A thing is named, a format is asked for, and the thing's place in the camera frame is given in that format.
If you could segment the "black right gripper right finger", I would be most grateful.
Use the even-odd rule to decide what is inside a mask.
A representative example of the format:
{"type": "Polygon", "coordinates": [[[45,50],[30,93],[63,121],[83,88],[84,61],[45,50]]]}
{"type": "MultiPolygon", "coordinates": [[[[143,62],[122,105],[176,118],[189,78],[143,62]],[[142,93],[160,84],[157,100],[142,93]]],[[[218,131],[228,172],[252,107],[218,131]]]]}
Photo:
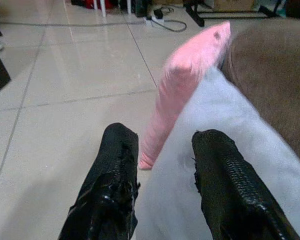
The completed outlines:
{"type": "Polygon", "coordinates": [[[192,136],[195,185],[214,240],[298,240],[297,234],[253,166],[222,131],[192,136]]]}

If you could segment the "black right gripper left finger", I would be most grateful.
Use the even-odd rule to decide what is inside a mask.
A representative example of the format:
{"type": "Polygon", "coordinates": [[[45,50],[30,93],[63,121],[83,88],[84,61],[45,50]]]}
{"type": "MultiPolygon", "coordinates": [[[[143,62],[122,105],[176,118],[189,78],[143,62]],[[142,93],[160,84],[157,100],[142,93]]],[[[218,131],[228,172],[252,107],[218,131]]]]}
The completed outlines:
{"type": "Polygon", "coordinates": [[[122,123],[108,125],[99,151],[58,236],[60,240],[130,240],[138,220],[135,201],[138,135],[122,123]]]}

